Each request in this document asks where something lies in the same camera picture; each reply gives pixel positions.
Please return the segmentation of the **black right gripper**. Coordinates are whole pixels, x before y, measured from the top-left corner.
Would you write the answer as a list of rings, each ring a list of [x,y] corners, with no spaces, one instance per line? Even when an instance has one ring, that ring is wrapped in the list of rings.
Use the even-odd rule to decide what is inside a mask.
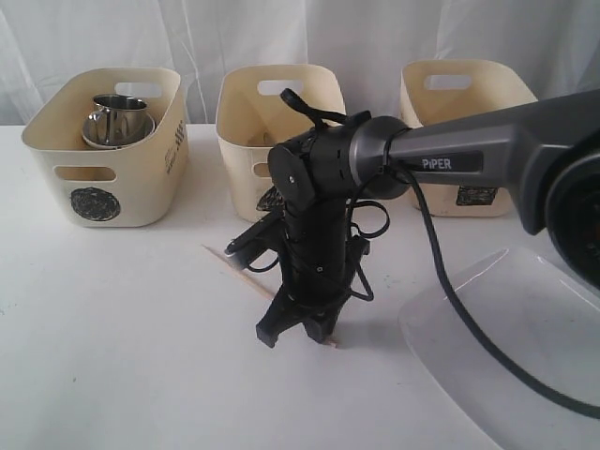
[[[334,233],[294,241],[282,234],[277,255],[282,284],[256,324],[257,338],[273,349],[281,333],[303,323],[313,341],[338,345],[334,336],[338,317],[353,296],[356,239]]]

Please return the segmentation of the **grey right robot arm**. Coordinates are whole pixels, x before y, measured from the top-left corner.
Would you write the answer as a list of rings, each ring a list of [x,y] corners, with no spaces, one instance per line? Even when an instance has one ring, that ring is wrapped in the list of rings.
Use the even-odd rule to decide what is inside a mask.
[[[505,188],[523,229],[547,232],[564,261],[598,284],[597,91],[423,127],[319,110],[291,89],[281,99],[312,126],[268,155],[282,200],[274,250],[283,283],[256,327],[264,344],[300,323],[315,340],[330,335],[368,245],[353,211],[426,184]]]

